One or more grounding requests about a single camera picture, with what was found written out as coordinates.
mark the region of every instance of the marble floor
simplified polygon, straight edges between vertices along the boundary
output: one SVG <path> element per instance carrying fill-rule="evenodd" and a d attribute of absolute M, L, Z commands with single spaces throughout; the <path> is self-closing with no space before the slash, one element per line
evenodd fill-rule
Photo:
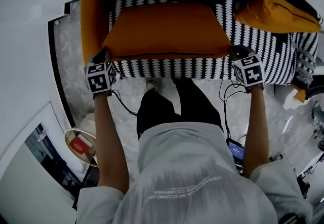
<path fill-rule="evenodd" d="M 54 28 L 57 62 L 59 66 L 63 89 L 69 103 L 74 120 L 78 125 L 81 120 L 94 110 L 92 95 L 88 92 L 85 76 L 82 47 L 80 41 L 80 3 L 72 3 L 71 14 L 56 21 Z M 219 98 L 221 81 L 194 80 L 219 111 L 224 125 L 223 102 Z M 230 81 L 223 81 L 221 96 Z M 113 89 L 120 91 L 121 99 L 131 111 L 137 111 L 144 95 L 145 79 L 125 79 L 117 81 Z M 239 89 L 231 87 L 228 97 Z M 171 79 L 163 79 L 161 93 L 169 99 L 177 113 L 180 113 L 180 99 Z M 313 133 L 311 111 L 315 103 L 311 100 L 307 105 L 296 110 L 284 110 L 274 97 L 273 85 L 265 85 L 265 104 L 269 128 L 270 153 L 276 158 L 283 154 L 292 165 L 294 155 L 307 143 Z M 249 121 L 251 97 L 248 94 L 237 93 L 228 99 L 227 121 L 233 139 L 239 140 L 246 134 Z M 116 129 L 124 146 L 131 178 L 136 178 L 138 139 L 136 133 L 136 117 L 130 115 L 115 96 L 108 98 Z"/>

